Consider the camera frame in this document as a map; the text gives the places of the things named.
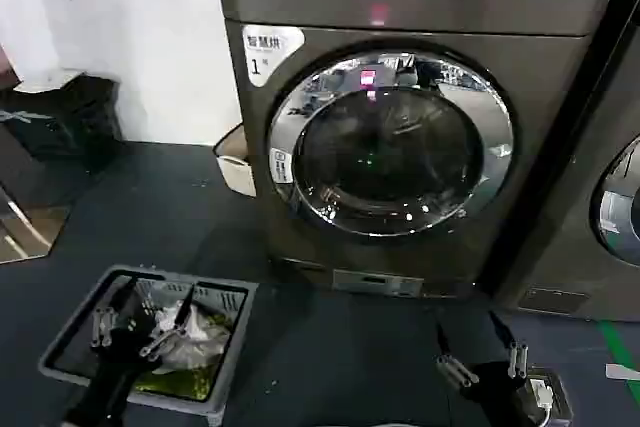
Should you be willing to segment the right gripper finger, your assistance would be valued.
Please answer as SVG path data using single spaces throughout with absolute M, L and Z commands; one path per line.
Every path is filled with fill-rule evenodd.
M 467 368 L 451 353 L 448 339 L 442 325 L 436 323 L 436 338 L 440 355 L 436 358 L 436 367 L 453 387 L 472 387 L 479 383 L 479 376 Z
M 489 317 L 497 337 L 508 351 L 508 377 L 525 379 L 528 367 L 528 345 L 518 342 L 508 325 L 494 311 L 489 312 Z

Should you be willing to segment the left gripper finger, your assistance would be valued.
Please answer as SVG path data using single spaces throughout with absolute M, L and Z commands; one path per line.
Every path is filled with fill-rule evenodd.
M 196 285 L 192 284 L 186 297 L 182 300 L 181 305 L 177 310 L 173 326 L 170 329 L 161 332 L 149 344 L 142 347 L 139 351 L 139 356 L 141 358 L 146 358 L 148 361 L 157 360 L 160 355 L 160 350 L 166 347 L 174 337 L 185 335 L 186 326 L 191 315 L 191 304 L 195 290 Z
M 91 347 L 109 347 L 112 344 L 111 331 L 116 326 L 119 313 L 134 291 L 135 282 L 127 282 L 114 291 L 105 306 L 97 307 L 92 314 Z

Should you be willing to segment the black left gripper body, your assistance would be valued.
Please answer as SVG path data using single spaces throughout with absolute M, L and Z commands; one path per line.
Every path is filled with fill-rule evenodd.
M 116 322 L 109 347 L 92 348 L 97 356 L 97 369 L 91 387 L 97 390 L 131 390 L 137 378 L 149 370 L 150 363 L 139 356 L 150 343 L 153 320 L 128 317 Z

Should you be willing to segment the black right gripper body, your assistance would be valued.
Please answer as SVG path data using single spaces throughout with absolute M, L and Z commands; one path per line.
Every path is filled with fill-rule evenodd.
M 491 426 L 530 426 L 531 420 L 524 413 L 518 390 L 525 379 L 508 375 L 508 361 L 491 361 L 476 364 L 471 371 L 479 381 L 468 388 L 468 399 L 478 404 Z

